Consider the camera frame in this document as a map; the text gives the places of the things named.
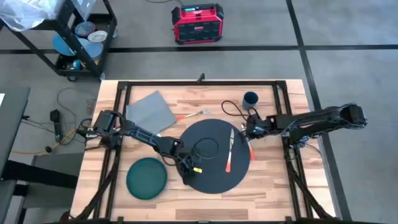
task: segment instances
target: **orange utensil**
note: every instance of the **orange utensil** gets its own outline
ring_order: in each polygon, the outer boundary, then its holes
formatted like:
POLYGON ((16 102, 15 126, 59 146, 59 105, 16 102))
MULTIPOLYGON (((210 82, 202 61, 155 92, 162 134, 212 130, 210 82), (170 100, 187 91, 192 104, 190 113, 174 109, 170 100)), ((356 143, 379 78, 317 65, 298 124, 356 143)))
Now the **orange utensil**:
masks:
POLYGON ((231 156, 232 156, 232 146, 234 145, 234 138, 235 138, 235 133, 234 129, 231 130, 231 137, 229 137, 229 154, 228 154, 228 160, 226 161, 226 172, 231 172, 231 156))

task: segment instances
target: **blue bowl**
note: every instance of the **blue bowl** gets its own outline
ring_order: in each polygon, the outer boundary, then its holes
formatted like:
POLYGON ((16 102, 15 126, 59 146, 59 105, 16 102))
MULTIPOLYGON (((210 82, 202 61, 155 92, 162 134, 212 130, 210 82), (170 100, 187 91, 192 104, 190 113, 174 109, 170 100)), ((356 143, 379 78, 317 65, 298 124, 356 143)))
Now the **blue bowl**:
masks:
POLYGON ((75 34, 80 37, 88 37, 92 32, 95 31, 95 24, 92 22, 81 22, 75 27, 75 34))

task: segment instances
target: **metal cart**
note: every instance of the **metal cart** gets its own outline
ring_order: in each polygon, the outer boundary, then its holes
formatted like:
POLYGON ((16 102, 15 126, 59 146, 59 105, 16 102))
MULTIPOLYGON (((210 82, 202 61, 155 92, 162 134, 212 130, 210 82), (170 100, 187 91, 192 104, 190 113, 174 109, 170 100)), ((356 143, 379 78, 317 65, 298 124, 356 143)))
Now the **metal cart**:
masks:
POLYGON ((95 77, 98 80, 104 80, 105 73, 103 72, 103 69, 106 57, 108 56, 109 47, 118 24, 118 20, 114 15, 109 1, 103 0, 103 2, 108 10, 108 14, 90 14, 89 18, 87 19, 87 21, 93 22, 97 29, 105 30, 108 33, 106 40, 103 42, 103 53, 97 62, 95 62, 88 55, 87 51, 79 43, 76 35, 73 32, 77 24, 83 22, 83 18, 80 16, 73 3, 69 0, 63 3, 56 19, 46 19, 37 27, 32 28, 32 30, 56 31, 73 50, 75 56, 64 56, 60 54, 54 64, 21 32, 16 32, 9 27, 8 28, 16 37, 18 37, 19 40, 28 46, 33 53, 39 56, 56 74, 66 77, 71 82, 76 81, 78 77, 95 77), (75 20, 73 21, 72 27, 69 28, 68 21, 70 20, 72 14, 75 15, 75 20), (82 63, 80 70, 73 69, 73 61, 76 59, 80 60, 82 63))

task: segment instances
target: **gray concrete floor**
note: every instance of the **gray concrete floor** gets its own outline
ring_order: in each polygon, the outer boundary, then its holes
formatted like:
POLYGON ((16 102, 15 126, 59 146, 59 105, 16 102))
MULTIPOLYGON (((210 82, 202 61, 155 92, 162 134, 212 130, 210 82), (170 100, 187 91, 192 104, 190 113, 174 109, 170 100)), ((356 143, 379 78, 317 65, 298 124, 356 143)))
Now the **gray concrete floor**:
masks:
MULTIPOLYGON (((204 45, 295 45, 297 44, 285 1, 280 0, 182 0, 185 4, 220 2, 226 14, 224 38, 204 45)), ((149 4, 143 0, 112 1, 118 17, 119 37, 113 47, 175 46, 170 11, 177 5, 149 4)), ((294 7, 307 45, 398 44, 398 3, 391 0, 295 0, 294 7)), ((95 11, 103 11, 98 5, 95 11)), ((40 48, 51 49, 53 32, 28 31, 28 38, 40 48)), ((25 49, 7 29, 0 32, 0 49, 25 49)), ((48 55, 52 60, 55 55, 48 55)), ((395 137, 398 125, 394 104, 398 90, 398 50, 311 51, 310 65, 323 107, 358 102, 369 125, 362 131, 331 134, 333 151, 354 220, 397 223, 398 153, 395 137)), ((49 111, 59 108, 62 95, 77 119, 90 117, 86 100, 98 92, 99 83, 83 80, 70 83, 58 77, 35 55, 0 55, 0 84, 32 88, 26 114, 49 122, 49 111)), ((197 78, 300 78, 308 92, 305 72, 297 51, 167 52, 110 54, 107 79, 197 78)), ((67 121, 72 116, 60 111, 67 121)), ((22 124, 14 150, 41 151, 53 144, 53 135, 22 124)), ((57 154, 82 153, 74 142, 60 147, 57 154)), ((11 155, 30 163, 31 156, 11 155)), ((12 223, 20 199, 15 198, 7 223, 12 223)), ((25 223, 56 221, 68 207, 29 209, 25 223)))

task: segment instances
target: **red power station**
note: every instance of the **red power station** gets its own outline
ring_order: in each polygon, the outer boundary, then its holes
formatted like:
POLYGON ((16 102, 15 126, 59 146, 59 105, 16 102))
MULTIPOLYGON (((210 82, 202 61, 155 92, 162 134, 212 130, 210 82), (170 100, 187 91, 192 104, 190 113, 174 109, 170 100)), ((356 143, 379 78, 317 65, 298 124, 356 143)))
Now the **red power station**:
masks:
POLYGON ((217 41, 223 33, 223 19, 219 4, 176 7, 172 11, 175 41, 178 44, 217 41))

